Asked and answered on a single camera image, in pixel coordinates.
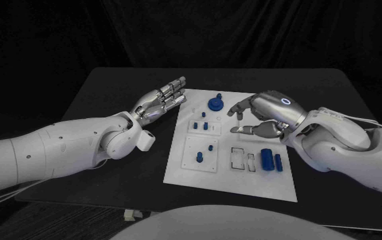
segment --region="blue object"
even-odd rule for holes
[[[198,163],[203,162],[203,154],[202,154],[202,152],[198,152],[196,161],[198,161]]]
[[[213,111],[219,111],[225,106],[225,103],[221,99],[221,93],[216,95],[215,98],[209,100],[209,109]]]
[[[273,161],[273,150],[262,149],[261,150],[261,165],[265,171],[274,170],[274,161]]]
[[[281,156],[280,154],[274,155],[274,161],[277,161],[277,171],[283,172]]]

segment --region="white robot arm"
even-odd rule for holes
[[[234,127],[231,132],[278,137],[317,171],[336,170],[382,191],[382,128],[365,130],[348,118],[379,125],[376,121],[349,117],[327,108],[307,113],[277,91],[258,93],[238,102],[228,115],[238,113],[242,120],[248,108],[260,120],[274,121]]]
[[[130,113],[64,121],[0,140],[0,189],[72,175],[105,159],[121,159],[136,146],[147,151],[156,138],[141,127],[186,101],[185,84],[180,77],[147,93]]]

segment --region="white board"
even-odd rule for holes
[[[225,105],[221,111],[212,111],[208,107],[208,101],[211,98],[216,97],[218,93],[222,94]],[[261,123],[250,111],[244,113],[242,121],[237,120],[235,115],[232,117],[226,116],[232,105],[251,95],[254,94],[186,89],[185,96],[188,102],[182,104],[179,109],[163,182],[297,202],[287,147],[280,143],[278,139],[265,139],[258,136],[248,136],[229,132],[231,128],[235,126],[258,125]],[[198,121],[198,131],[193,131],[195,121]],[[205,132],[205,122],[209,122],[209,126],[221,126],[221,134]],[[192,146],[190,148],[190,145],[186,147],[189,137],[192,137],[195,145],[201,143],[202,147]],[[211,160],[203,159],[202,163],[196,162],[196,153],[201,149],[208,149],[208,143],[211,142],[211,140],[196,139],[196,137],[218,141],[218,146],[213,148],[213,152],[216,152],[215,169],[211,169],[215,164],[212,163],[215,160],[212,160],[212,157],[209,157]],[[244,149],[244,170],[232,169],[232,148]],[[280,154],[283,172],[277,170],[262,170],[261,149],[264,148],[273,150],[273,155],[277,153]],[[251,164],[255,167],[255,172],[250,171],[248,154],[254,155],[255,160]]]

